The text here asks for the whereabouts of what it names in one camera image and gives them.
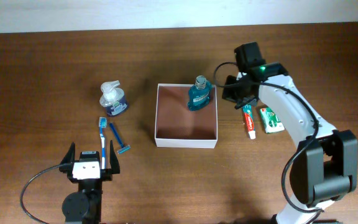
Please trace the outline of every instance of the toothpaste tube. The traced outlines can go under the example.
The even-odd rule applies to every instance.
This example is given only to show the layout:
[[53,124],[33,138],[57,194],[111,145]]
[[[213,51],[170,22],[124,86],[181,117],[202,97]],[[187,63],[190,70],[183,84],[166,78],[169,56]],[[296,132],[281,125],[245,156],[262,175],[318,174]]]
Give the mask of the toothpaste tube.
[[267,134],[285,130],[283,123],[281,123],[280,119],[272,111],[272,109],[260,109],[260,116],[262,117],[262,121],[264,122],[265,131]]
[[242,111],[244,112],[244,119],[247,123],[247,130],[250,139],[255,139],[255,126],[254,120],[252,119],[252,107],[251,105],[245,105],[242,107]]

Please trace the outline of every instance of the toothpaste cap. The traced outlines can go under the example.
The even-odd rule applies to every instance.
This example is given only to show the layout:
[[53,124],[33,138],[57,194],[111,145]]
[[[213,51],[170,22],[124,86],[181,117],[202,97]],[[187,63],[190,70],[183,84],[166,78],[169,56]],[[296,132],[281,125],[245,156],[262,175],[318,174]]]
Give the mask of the toothpaste cap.
[[249,131],[249,132],[248,132],[248,135],[249,135],[249,138],[250,138],[250,139],[255,139],[255,138],[256,138],[256,133],[255,133],[255,131]]

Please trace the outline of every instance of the blue toothbrush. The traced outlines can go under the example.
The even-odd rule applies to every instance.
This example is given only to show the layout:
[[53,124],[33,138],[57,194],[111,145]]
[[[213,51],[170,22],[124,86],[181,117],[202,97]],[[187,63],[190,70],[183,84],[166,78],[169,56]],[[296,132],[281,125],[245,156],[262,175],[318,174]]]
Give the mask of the blue toothbrush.
[[127,146],[124,145],[124,143],[121,141],[121,138],[119,137],[118,132],[116,131],[116,129],[112,123],[110,123],[110,128],[111,128],[112,132],[114,133],[118,144],[121,146],[120,150],[117,151],[118,154],[122,154],[125,151],[128,151],[131,148],[130,145],[127,145]]
[[107,119],[104,117],[99,118],[99,133],[100,133],[100,140],[102,142],[102,164],[101,168],[106,168],[106,150],[104,148],[105,145],[105,138],[103,135],[103,128],[107,127]]

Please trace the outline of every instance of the teal bottle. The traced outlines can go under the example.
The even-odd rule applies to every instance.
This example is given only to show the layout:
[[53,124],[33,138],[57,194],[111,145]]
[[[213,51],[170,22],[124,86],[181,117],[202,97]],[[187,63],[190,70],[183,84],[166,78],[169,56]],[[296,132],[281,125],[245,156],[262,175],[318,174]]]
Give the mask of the teal bottle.
[[191,111],[199,110],[205,107],[209,103],[209,91],[212,89],[212,85],[207,79],[200,75],[196,78],[196,84],[189,90],[189,102],[187,107]]

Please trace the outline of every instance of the cardboard box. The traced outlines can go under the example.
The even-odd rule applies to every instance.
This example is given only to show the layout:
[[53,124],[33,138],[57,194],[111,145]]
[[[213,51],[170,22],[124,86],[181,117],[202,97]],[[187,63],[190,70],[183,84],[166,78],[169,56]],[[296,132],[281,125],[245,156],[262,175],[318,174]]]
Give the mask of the cardboard box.
[[190,111],[190,84],[158,84],[154,138],[157,147],[215,148],[218,141],[216,86],[207,106]]

